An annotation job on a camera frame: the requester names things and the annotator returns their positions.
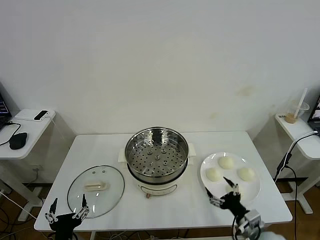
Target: stainless steel pot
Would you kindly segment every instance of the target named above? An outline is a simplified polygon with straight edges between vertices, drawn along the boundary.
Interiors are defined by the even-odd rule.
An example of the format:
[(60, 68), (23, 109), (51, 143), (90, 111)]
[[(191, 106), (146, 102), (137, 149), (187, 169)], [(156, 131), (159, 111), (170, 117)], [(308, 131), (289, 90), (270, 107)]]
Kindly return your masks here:
[(168, 184), (180, 177), (188, 154), (188, 143), (180, 133), (158, 126), (136, 133), (125, 146), (129, 172), (150, 185)]

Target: cable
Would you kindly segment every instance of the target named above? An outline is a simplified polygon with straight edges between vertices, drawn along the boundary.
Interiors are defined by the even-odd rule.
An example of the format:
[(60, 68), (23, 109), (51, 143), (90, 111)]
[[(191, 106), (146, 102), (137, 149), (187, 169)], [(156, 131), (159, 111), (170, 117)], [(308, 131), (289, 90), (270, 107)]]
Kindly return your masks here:
[(4, 213), (4, 215), (6, 216), (6, 219), (7, 219), (7, 221), (8, 221), (8, 222), (5, 222), (3, 219), (0, 218), (0, 220), (6, 224), (5, 229), (2, 230), (1, 233), (5, 233), (6, 230), (7, 230), (7, 228), (9, 227), (9, 216), (8, 216), (8, 214), (5, 212), (5, 210), (3, 210), (1, 207), (0, 207), (0, 210)]
[(150, 238), (150, 233), (147, 230), (144, 230), (144, 232), (148, 235), (148, 237)]
[(54, 121), (54, 119), (51, 116), (46, 116), (46, 118), (50, 118), (51, 121), (53, 122), (54, 126), (56, 127), (56, 129), (58, 130), (59, 134), (61, 135), (64, 143), (67, 145), (67, 147), (70, 149), (69, 144), (67, 143), (67, 140), (65, 138), (65, 136), (62, 134), (62, 132), (60, 131), (60, 128), (58, 127), (58, 125), (56, 124), (56, 122)]
[(112, 239), (114, 239), (114, 238), (116, 238), (116, 237), (118, 237), (118, 236), (120, 236), (120, 235), (122, 235), (122, 234), (124, 234), (125, 232), (126, 232), (127, 230), (125, 230), (125, 231), (123, 231), (123, 232), (121, 232), (121, 233), (119, 233), (118, 235), (116, 235), (115, 237), (110, 237), (110, 240), (112, 240)]
[(297, 240), (297, 195), (298, 195), (298, 184), (297, 184), (297, 175), (296, 172), (289, 167), (288, 165), (285, 166), (287, 169), (290, 169), (294, 174), (294, 181), (295, 181), (295, 196), (294, 196), (294, 239)]
[(292, 150), (295, 148), (295, 146), (296, 146), (296, 144), (300, 141), (300, 140), (302, 140), (302, 139), (305, 139), (305, 138), (307, 138), (307, 137), (310, 137), (310, 136), (313, 136), (313, 135), (317, 135), (318, 134), (318, 131), (315, 131), (316, 133), (313, 133), (313, 134), (310, 134), (310, 135), (308, 135), (308, 136), (304, 136), (304, 137), (302, 137), (302, 138), (300, 138), (299, 140), (297, 140), (294, 144), (293, 144), (293, 146), (292, 146), (292, 148), (291, 148), (291, 150), (290, 150), (290, 154), (291, 154), (291, 152), (292, 152)]
[(75, 240), (78, 240), (78, 236), (73, 232), (72, 235), (74, 236)]
[(27, 230), (27, 229), (32, 229), (32, 228), (33, 228), (33, 226), (29, 226), (29, 227), (26, 227), (26, 228), (21, 229), (19, 231), (12, 232), (12, 233), (10, 233), (10, 234), (8, 234), (6, 236), (1, 237), (0, 240), (5, 239), (6, 237), (9, 237), (9, 236), (14, 235), (16, 233), (22, 232), (22, 231)]
[(135, 231), (135, 232), (131, 233), (131, 234), (128, 236), (128, 238), (130, 238), (131, 236), (135, 235), (137, 232), (138, 232), (138, 231)]
[(18, 128), (14, 131), (14, 133), (11, 135), (11, 137), (9, 138), (9, 140), (8, 140), (8, 141), (5, 141), (5, 142), (3, 142), (3, 143), (0, 143), (0, 146), (1, 146), (1, 145), (4, 145), (4, 144), (7, 144), (7, 143), (10, 141), (10, 139), (11, 139), (11, 138), (16, 134), (16, 132), (19, 130), (19, 128), (21, 128), (21, 124), (20, 124), (20, 123), (16, 123), (16, 122), (12, 122), (12, 121), (5, 122), (4, 125), (5, 125), (5, 126), (8, 126), (8, 125), (19, 125), (19, 126), (18, 126)]
[(5, 194), (3, 194), (0, 191), (0, 194), (2, 194), (6, 199), (8, 199), (10, 202), (14, 203), (15, 205), (17, 205), (19, 208), (21, 208), (23, 211), (25, 211), (27, 214), (29, 214), (31, 217), (33, 217), (34, 219), (37, 219), (35, 216), (33, 216), (30, 212), (26, 211), (22, 206), (20, 206), (18, 203), (16, 203), (15, 201), (11, 200), (9, 197), (7, 197)]
[(34, 179), (34, 180), (32, 180), (31, 182), (29, 182), (27, 185), (25, 185), (26, 187), (28, 187), (30, 184), (32, 184), (32, 183), (34, 183), (35, 181), (37, 181), (37, 180), (38, 180), (38, 176), (39, 176), (39, 168), (36, 168), (36, 169), (35, 169), (35, 171), (36, 171), (35, 179)]
[[(0, 207), (0, 210), (1, 210), (5, 215), (7, 215), (7, 213), (6, 213), (1, 207)], [(4, 223), (7, 224), (7, 225), (13, 225), (13, 226), (23, 225), (23, 224), (26, 224), (27, 222), (30, 222), (31, 220), (33, 220), (33, 218), (30, 218), (29, 220), (24, 221), (24, 222), (21, 222), (21, 223), (10, 223), (10, 222), (9, 222), (9, 217), (8, 217), (8, 215), (7, 215), (6, 218), (8, 219), (8, 221), (3, 220), (2, 218), (0, 218), (0, 221), (4, 222)]]
[(189, 228), (185, 231), (185, 234), (183, 236), (184, 239), (187, 237), (188, 233), (189, 233)]
[(234, 219), (233, 219), (233, 222), (232, 222), (232, 229), (231, 229), (232, 240), (237, 239), (237, 236), (236, 236), (237, 231), (234, 233), (234, 227), (235, 227), (236, 218), (237, 218), (237, 216), (234, 216)]
[(281, 161), (280, 164), (279, 164), (279, 165), (282, 164), (282, 166), (281, 166), (280, 169), (277, 169), (277, 173), (276, 173), (276, 175), (275, 175), (275, 177), (274, 177), (274, 182), (277, 182), (280, 173), (282, 172), (282, 170), (285, 168), (285, 165), (287, 164), (288, 155), (289, 155), (289, 158), (290, 158), (290, 157), (291, 157), (291, 152), (292, 152), (292, 150), (294, 149), (294, 147), (296, 146), (296, 144), (297, 144), (300, 140), (305, 139), (305, 138), (308, 138), (308, 137), (313, 136), (313, 135), (316, 135), (316, 134), (318, 134), (318, 131), (311, 131), (311, 132), (308, 132), (308, 133), (306, 133), (306, 134), (304, 134), (304, 135), (296, 138), (296, 139), (292, 142), (292, 144), (290, 145), (288, 151), (287, 151), (286, 154), (285, 154), (284, 159), (282, 159), (282, 161)]

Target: steamed bun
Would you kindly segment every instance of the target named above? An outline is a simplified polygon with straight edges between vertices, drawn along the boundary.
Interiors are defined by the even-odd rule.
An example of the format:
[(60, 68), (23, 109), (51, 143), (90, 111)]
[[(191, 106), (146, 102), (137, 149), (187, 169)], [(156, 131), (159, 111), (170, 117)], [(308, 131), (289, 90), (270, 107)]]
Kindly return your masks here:
[(234, 168), (234, 160), (230, 156), (220, 157), (218, 160), (218, 164), (223, 169), (233, 169)]
[(205, 170), (205, 175), (212, 182), (216, 182), (221, 179), (221, 173), (215, 167), (211, 167)]
[(238, 171), (238, 176), (246, 182), (252, 182), (255, 179), (256, 173), (252, 168), (243, 167), (240, 168)]

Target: computer mouse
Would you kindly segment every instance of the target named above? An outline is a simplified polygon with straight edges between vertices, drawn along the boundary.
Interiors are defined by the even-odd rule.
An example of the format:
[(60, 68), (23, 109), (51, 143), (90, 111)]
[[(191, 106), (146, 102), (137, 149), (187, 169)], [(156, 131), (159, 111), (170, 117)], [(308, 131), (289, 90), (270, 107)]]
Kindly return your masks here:
[(27, 133), (21, 132), (13, 135), (9, 140), (9, 146), (13, 150), (17, 150), (26, 145)]

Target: robotic hand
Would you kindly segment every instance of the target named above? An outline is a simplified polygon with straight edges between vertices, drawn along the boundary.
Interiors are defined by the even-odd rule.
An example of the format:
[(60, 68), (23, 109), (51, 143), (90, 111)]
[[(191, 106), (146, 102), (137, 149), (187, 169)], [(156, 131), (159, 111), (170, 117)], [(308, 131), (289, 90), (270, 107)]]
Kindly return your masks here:
[(50, 206), (49, 213), (45, 213), (45, 218), (49, 222), (50, 228), (55, 231), (56, 240), (72, 240), (75, 227), (79, 226), (89, 213), (89, 207), (85, 195), (82, 196), (82, 208), (76, 213), (67, 213), (56, 217), (58, 198)]
[(257, 210), (247, 210), (241, 203), (241, 195), (239, 192), (238, 184), (234, 184), (231, 180), (223, 177), (226, 182), (232, 187), (233, 191), (227, 193), (221, 198), (215, 197), (206, 188), (206, 193), (209, 196), (210, 203), (221, 209), (229, 209), (235, 217), (235, 221), (238, 225), (234, 237), (237, 235), (243, 235), (245, 239), (257, 240), (260, 237), (264, 228), (264, 222), (261, 221), (261, 216)]

